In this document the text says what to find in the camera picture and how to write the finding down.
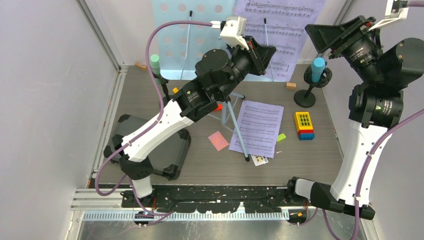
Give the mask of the light blue music stand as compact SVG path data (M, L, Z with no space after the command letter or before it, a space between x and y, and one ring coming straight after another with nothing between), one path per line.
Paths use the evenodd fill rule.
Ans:
M198 25L219 29L220 33L225 21L170 21L158 26L149 36L152 41L154 36L163 28L172 25ZM164 142L174 133L184 129L218 107L218 102L228 104L230 94L242 81L228 81L227 73L231 67L231 54L223 49L207 51L201 60L195 64L196 77L186 83L170 101L164 105L159 101L160 112L152 119L152 125L143 131L141 138L142 160L159 144Z

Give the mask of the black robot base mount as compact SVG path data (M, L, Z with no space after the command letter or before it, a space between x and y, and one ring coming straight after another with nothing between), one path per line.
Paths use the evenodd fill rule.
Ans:
M168 212L205 214L276 213L282 207L312 208L305 200L288 198L285 186L247 185L154 185L148 196L137 198L132 190L121 193L123 208L153 207L160 214Z

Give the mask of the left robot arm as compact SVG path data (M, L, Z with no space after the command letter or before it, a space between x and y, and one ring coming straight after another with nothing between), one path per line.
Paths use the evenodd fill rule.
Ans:
M167 104L160 104L155 117L120 139L120 169L130 178L134 200L141 207L148 207L154 199L150 177L153 167L148 155L173 134L213 112L219 102L228 102L247 75L265 75L276 47L259 44L252 36L241 40L245 46L207 51L195 64L196 77Z

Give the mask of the sheet music page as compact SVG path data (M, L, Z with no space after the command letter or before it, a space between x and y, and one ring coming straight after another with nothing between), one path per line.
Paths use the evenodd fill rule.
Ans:
M244 100L237 117L241 137L234 132L229 149L243 153L240 140L249 155L274 158L275 147L280 134L284 107L281 105Z
M271 82L290 81L308 35L305 26L314 24L324 0L239 0L235 14L247 20L245 34L276 52L266 69Z

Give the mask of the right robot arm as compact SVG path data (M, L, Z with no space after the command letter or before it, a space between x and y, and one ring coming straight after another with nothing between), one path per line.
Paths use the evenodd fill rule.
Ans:
M334 183L293 177L285 199L372 220L371 182L385 144L404 124L404 89L424 74L424 42L409 37L383 51L375 18L362 15L339 25L308 24L305 31L317 52L344 57L362 82L349 97L349 141Z

